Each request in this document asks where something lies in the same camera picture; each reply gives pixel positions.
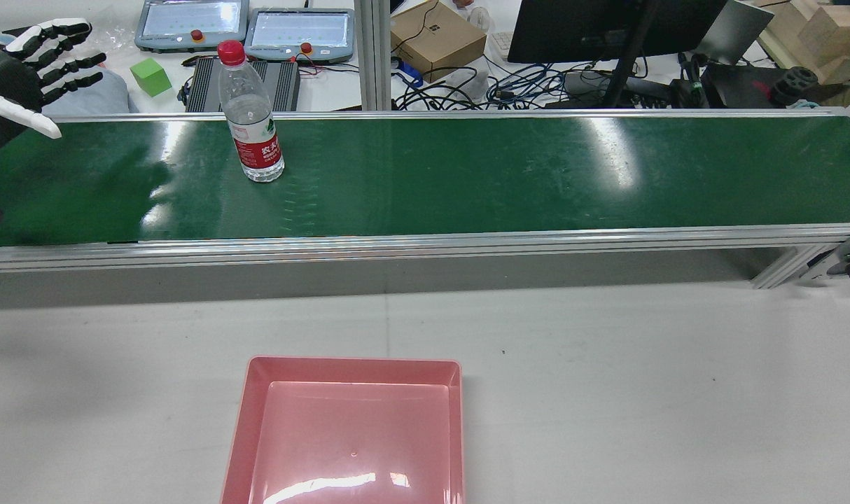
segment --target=green cube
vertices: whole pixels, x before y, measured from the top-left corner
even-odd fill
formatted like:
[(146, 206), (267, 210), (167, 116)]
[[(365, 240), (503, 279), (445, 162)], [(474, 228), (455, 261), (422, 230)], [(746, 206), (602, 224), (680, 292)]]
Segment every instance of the green cube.
[(152, 58), (140, 61), (130, 67), (133, 77), (136, 77), (136, 82), (139, 87), (150, 96), (157, 96), (173, 87), (169, 83), (166, 71), (163, 67)]

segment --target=red bottle cap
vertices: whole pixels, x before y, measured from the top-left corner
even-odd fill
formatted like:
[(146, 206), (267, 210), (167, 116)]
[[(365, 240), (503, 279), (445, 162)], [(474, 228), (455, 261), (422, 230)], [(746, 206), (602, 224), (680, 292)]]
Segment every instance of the red bottle cap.
[(223, 41), (216, 47), (216, 54), (227, 67), (235, 67), (245, 62), (245, 48), (239, 41)]

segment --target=keyboard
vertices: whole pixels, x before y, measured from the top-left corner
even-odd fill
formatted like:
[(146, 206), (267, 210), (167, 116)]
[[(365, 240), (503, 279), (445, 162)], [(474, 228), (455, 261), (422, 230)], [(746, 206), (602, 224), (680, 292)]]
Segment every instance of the keyboard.
[(509, 46), (512, 45), (512, 32), (511, 31), (501, 31), (498, 33), (490, 34), (490, 39), (493, 41), (493, 45), (497, 51), (499, 51), (499, 55), (503, 58), (503, 61), (509, 60)]

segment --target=robot finger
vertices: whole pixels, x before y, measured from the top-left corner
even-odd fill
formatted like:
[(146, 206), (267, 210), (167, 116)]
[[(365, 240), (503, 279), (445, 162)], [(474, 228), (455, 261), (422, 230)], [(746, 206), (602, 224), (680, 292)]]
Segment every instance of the robot finger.
[(91, 76), (80, 77), (78, 79), (67, 80), (60, 87), (57, 87), (53, 90), (42, 95), (42, 105), (48, 105), (51, 102), (54, 102), (56, 99), (64, 96), (66, 92), (73, 92), (74, 90), (78, 90), (79, 88), (87, 88), (92, 84), (99, 82), (102, 79), (102, 73), (98, 71), (97, 73), (91, 74)]
[(47, 22), (28, 28), (27, 31), (6, 45), (5, 51), (19, 60), (25, 60), (35, 54), (42, 47), (42, 43), (48, 41), (48, 39), (56, 39), (59, 35), (63, 35), (68, 39), (77, 41), (71, 42), (71, 44), (78, 44), (85, 41), (90, 33), (92, 33), (92, 25), (83, 18), (47, 20)]
[(61, 66), (60, 68), (49, 70), (42, 77), (40, 77), (40, 84), (42, 87), (45, 87), (50, 84), (56, 83), (58, 80), (60, 80), (67, 74), (75, 74), (77, 71), (80, 71), (83, 68), (95, 67), (96, 64), (102, 63), (102, 61), (104, 61), (106, 58), (107, 57), (104, 53), (98, 53), (97, 55), (93, 55), (93, 57), (66, 60), (64, 61), (63, 66)]
[(48, 138), (60, 138), (61, 130), (49, 118), (39, 112), (24, 108), (5, 97), (0, 96), (0, 117), (19, 125), (25, 125), (46, 135)]
[(36, 58), (35, 61), (24, 61), (26, 66), (31, 67), (33, 70), (42, 70), (45, 67), (50, 66), (50, 64), (57, 61), (58, 55), (61, 55), (64, 51), (70, 51), (77, 44), (81, 44), (86, 40), (88, 34), (83, 35), (75, 35), (73, 37), (64, 38), (63, 41), (60, 41), (55, 45), (54, 48), (48, 49), (39, 57)]

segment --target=gray cloth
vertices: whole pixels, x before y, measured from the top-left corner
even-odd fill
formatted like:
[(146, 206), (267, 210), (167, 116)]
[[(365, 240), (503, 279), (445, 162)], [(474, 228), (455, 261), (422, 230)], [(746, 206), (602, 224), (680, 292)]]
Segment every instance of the gray cloth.
[(118, 76), (114, 71), (96, 67), (80, 71), (75, 76), (67, 76), (66, 79), (93, 74), (99, 70), (103, 74), (99, 82), (88, 88), (64, 93), (61, 98), (44, 106), (42, 113), (50, 118), (63, 118), (67, 116), (105, 116), (138, 112), (136, 104), (130, 99), (127, 83), (123, 80), (123, 77)]

